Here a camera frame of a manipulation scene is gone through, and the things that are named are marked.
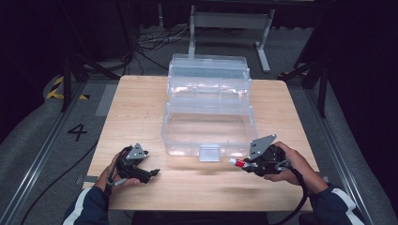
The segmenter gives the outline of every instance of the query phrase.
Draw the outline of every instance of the wooden table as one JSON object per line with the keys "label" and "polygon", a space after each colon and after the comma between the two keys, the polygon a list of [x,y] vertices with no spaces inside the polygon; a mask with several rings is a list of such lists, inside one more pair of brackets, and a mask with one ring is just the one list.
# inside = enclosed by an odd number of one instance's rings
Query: wooden table
{"label": "wooden table", "polygon": [[[119,82],[87,175],[99,176],[117,152],[137,142],[149,152],[140,168],[161,171],[148,184],[113,194],[110,209],[291,211],[298,205],[301,187],[246,173],[229,158],[200,162],[198,157],[167,155],[161,138],[166,89],[167,77],[124,76]],[[286,84],[253,81],[251,102],[258,137],[277,134],[276,141],[300,151],[318,171]],[[302,210],[312,210],[308,201]]]}

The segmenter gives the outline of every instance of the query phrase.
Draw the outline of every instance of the white sleeve stripe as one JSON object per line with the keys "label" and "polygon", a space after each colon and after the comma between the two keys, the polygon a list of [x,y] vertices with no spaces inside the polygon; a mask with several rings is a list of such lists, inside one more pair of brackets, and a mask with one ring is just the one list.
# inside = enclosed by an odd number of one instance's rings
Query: white sleeve stripe
{"label": "white sleeve stripe", "polygon": [[343,202],[347,205],[348,210],[345,212],[347,215],[348,219],[351,221],[353,225],[360,225],[364,224],[360,219],[352,212],[357,206],[355,205],[354,201],[352,201],[348,195],[343,192],[342,190],[335,188],[331,193],[334,193],[340,197],[340,199],[343,200]]}
{"label": "white sleeve stripe", "polygon": [[80,195],[76,201],[75,208],[74,208],[73,212],[67,217],[67,219],[65,219],[63,225],[73,224],[74,221],[76,221],[76,219],[80,216],[80,214],[83,211],[83,202],[84,202],[85,195],[87,194],[87,192],[90,189],[91,189],[91,187],[88,187],[88,188],[84,189],[82,191],[82,193],[80,193]]}

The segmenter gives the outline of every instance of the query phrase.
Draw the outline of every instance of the metal stand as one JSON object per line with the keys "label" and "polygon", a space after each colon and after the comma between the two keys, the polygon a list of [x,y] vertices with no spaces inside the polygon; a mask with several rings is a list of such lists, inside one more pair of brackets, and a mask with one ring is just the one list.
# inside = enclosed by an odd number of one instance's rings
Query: metal stand
{"label": "metal stand", "polygon": [[272,9],[268,14],[244,14],[244,13],[217,13],[217,12],[196,12],[195,6],[191,6],[190,20],[190,47],[188,56],[195,54],[195,27],[227,27],[242,29],[261,29],[263,35],[260,41],[255,42],[258,58],[265,73],[270,72],[269,64],[264,53],[264,46],[272,24],[275,10]]}

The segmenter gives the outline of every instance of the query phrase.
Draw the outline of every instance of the plastic box lid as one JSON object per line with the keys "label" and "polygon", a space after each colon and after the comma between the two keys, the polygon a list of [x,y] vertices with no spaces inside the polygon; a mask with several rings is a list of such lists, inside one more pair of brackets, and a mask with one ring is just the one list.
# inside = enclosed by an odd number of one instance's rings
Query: plastic box lid
{"label": "plastic box lid", "polygon": [[244,57],[174,54],[167,93],[182,112],[241,113],[250,107],[251,85]]}

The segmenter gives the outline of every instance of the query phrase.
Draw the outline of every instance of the black cable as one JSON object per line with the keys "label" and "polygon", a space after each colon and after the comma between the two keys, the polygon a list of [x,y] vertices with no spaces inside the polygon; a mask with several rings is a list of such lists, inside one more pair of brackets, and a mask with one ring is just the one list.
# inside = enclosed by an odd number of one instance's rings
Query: black cable
{"label": "black cable", "polygon": [[288,166],[287,167],[298,179],[301,187],[302,187],[302,198],[301,201],[299,202],[298,206],[296,207],[296,209],[290,213],[286,218],[282,219],[280,222],[278,223],[274,223],[274,224],[270,224],[270,225],[281,225],[284,224],[287,220],[291,219],[292,217],[294,217],[299,210],[301,209],[302,205],[305,204],[305,202],[307,201],[307,197],[308,197],[308,189],[307,189],[307,185],[304,182],[304,178],[302,177],[302,174],[299,173],[296,169],[294,169],[292,166]]}
{"label": "black cable", "polygon": [[143,67],[141,67],[141,62],[140,62],[140,60],[137,58],[137,57],[135,57],[135,55],[133,56],[136,60],[137,60],[137,62],[138,62],[138,67],[141,69],[141,75],[144,75],[144,69],[143,69]]}
{"label": "black cable", "polygon": [[147,57],[143,52],[140,52],[139,49],[136,49],[136,50],[137,50],[137,52],[138,52],[139,54],[141,54],[141,55],[142,55],[144,58],[146,58],[147,60],[151,61],[152,63],[158,65],[158,66],[161,67],[161,68],[164,68],[164,69],[166,69],[166,70],[169,70],[168,67],[164,67],[164,66],[162,66],[161,64],[159,64],[159,63],[155,62],[154,60],[152,60],[151,58]]}
{"label": "black cable", "polygon": [[55,180],[52,181],[52,183],[47,186],[41,193],[38,195],[38,197],[33,201],[33,203],[30,205],[28,210],[23,216],[23,220],[21,221],[21,225],[24,224],[26,221],[27,217],[29,216],[30,211],[32,211],[33,207],[38,203],[38,200],[47,192],[48,189],[50,189],[59,179],[61,179],[65,174],[69,173],[75,166],[77,166],[85,157],[88,156],[88,154],[96,147],[98,141],[94,143],[94,145],[77,161],[75,164],[73,164],[69,169],[67,169],[65,172],[63,172],[61,175],[59,175]]}

